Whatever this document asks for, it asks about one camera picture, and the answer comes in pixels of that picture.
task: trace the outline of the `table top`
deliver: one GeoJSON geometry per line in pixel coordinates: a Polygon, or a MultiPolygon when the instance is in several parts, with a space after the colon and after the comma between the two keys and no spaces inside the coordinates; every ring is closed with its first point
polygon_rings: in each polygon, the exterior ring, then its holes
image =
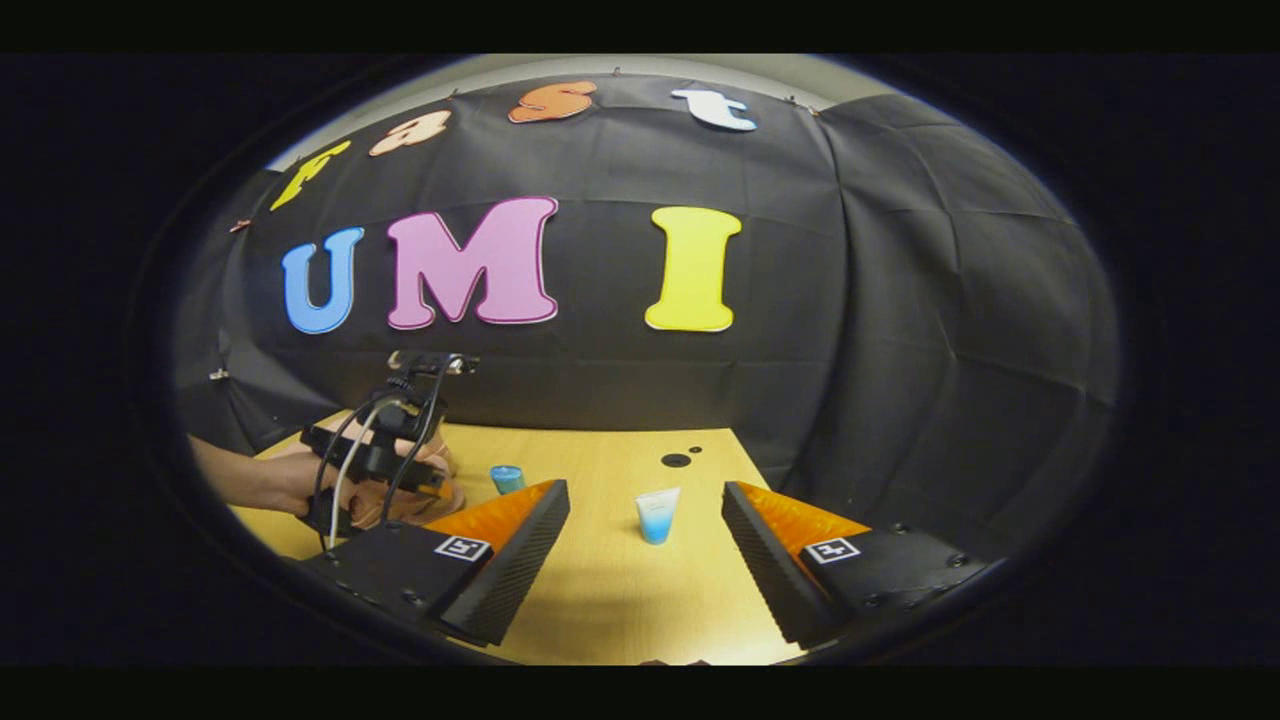
{"type": "MultiPolygon", "coordinates": [[[[445,423],[442,432],[467,507],[498,497],[489,479],[494,465],[521,468],[526,484],[564,478],[568,487],[571,510],[559,539],[503,643],[481,652],[529,665],[763,665],[804,655],[782,638],[721,518],[726,482],[768,487],[731,429],[579,432],[445,423]],[[671,468],[662,462],[668,454],[691,461],[671,468]],[[671,536],[649,544],[635,496],[675,487],[681,495],[671,536]]],[[[310,452],[294,436],[260,457],[300,451],[310,452]]],[[[320,552],[316,533],[292,515],[233,511],[283,556],[320,552]]]]}

